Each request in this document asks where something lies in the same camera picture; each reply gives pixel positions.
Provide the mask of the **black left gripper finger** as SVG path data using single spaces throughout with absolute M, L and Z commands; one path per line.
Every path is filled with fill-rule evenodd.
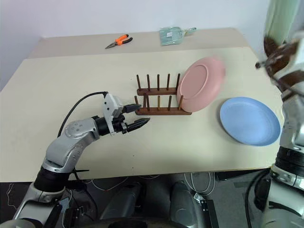
M 127 132 L 129 133 L 131 131 L 137 130 L 137 129 L 143 127 L 149 121 L 150 121 L 150 118 L 141 118 L 141 119 L 134 121 L 132 124 L 127 124 Z
M 141 108 L 140 104 L 127 104 L 123 107 L 123 113 L 131 113 L 139 110 Z

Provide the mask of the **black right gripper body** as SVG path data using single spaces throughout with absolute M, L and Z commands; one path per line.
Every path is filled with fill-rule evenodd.
M 297 46 L 298 44 L 283 44 L 268 57 L 269 68 L 272 74 L 287 66 L 290 57 L 296 53 Z

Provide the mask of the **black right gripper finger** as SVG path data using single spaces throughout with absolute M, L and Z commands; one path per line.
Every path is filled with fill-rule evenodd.
M 273 54 L 279 45 L 269 36 L 264 37 L 264 52 L 267 56 Z
M 273 64 L 273 58 L 269 57 L 265 60 L 257 61 L 255 63 L 255 68 L 256 69 L 260 69 L 260 68 L 270 69 L 272 64 Z

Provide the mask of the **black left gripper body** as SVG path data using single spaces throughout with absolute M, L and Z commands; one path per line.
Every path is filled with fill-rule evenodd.
M 121 132 L 122 134 L 125 134 L 128 132 L 128 126 L 125 121 L 125 116 L 123 114 L 120 114 L 118 117 L 114 117 L 112 120 L 112 126 L 114 128 L 115 133 Z

